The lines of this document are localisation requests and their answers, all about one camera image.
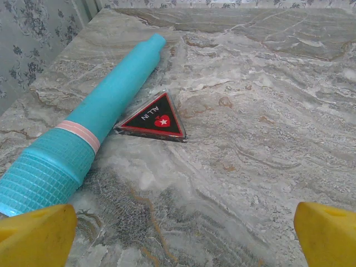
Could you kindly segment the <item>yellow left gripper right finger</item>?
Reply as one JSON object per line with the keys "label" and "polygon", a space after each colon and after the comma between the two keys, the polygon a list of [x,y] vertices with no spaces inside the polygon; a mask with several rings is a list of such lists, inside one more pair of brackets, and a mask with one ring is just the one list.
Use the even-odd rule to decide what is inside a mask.
{"label": "yellow left gripper right finger", "polygon": [[355,213],[300,202],[294,229],[308,266],[355,267]]}

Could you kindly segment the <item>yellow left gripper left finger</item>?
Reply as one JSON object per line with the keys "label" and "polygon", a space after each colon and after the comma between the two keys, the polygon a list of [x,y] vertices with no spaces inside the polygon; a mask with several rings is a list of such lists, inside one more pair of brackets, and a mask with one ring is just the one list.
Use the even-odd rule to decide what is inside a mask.
{"label": "yellow left gripper left finger", "polygon": [[65,266],[77,226],[62,204],[1,220],[1,266]]}

